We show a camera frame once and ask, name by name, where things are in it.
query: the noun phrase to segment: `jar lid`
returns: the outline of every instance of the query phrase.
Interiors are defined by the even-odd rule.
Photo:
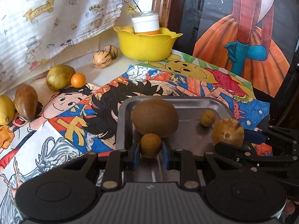
[[[132,18],[140,18],[140,17],[147,17],[147,16],[153,16],[158,15],[156,11],[147,11],[142,13],[133,13]]]

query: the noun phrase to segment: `screw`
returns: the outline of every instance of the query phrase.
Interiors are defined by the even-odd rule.
[[[117,182],[115,181],[105,181],[103,187],[106,189],[113,189],[117,187]]]
[[[197,188],[198,187],[198,182],[196,182],[196,181],[186,181],[185,183],[184,183],[184,186],[186,187],[186,188],[188,188],[188,189],[195,189],[195,188]]]

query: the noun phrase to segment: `white jar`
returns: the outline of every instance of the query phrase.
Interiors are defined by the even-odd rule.
[[[160,34],[159,15],[155,11],[132,14],[135,34]]]

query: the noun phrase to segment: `tangerine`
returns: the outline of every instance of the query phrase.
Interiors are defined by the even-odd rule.
[[[82,73],[75,73],[71,78],[71,85],[75,88],[81,88],[86,84],[86,77]]]

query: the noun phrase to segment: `yellow plastic basin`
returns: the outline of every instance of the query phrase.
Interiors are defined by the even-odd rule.
[[[121,52],[134,60],[160,61],[166,59],[176,39],[183,34],[160,28],[159,35],[132,34],[114,26]]]

